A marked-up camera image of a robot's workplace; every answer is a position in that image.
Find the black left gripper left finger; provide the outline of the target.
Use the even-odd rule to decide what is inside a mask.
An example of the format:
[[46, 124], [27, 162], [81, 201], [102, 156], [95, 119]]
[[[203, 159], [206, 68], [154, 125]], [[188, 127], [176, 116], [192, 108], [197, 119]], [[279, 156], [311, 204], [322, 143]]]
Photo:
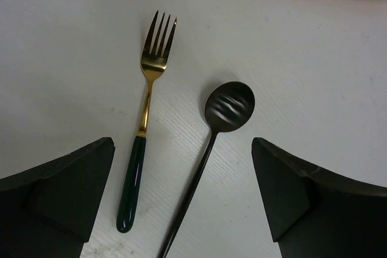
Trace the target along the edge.
[[80, 257], [114, 157], [110, 137], [1, 179], [1, 257]]

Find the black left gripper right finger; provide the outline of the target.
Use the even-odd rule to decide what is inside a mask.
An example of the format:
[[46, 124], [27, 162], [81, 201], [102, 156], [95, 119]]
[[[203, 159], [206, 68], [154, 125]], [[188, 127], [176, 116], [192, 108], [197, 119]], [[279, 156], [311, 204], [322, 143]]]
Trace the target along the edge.
[[282, 257], [385, 257], [386, 189], [298, 158], [263, 139], [252, 159]]

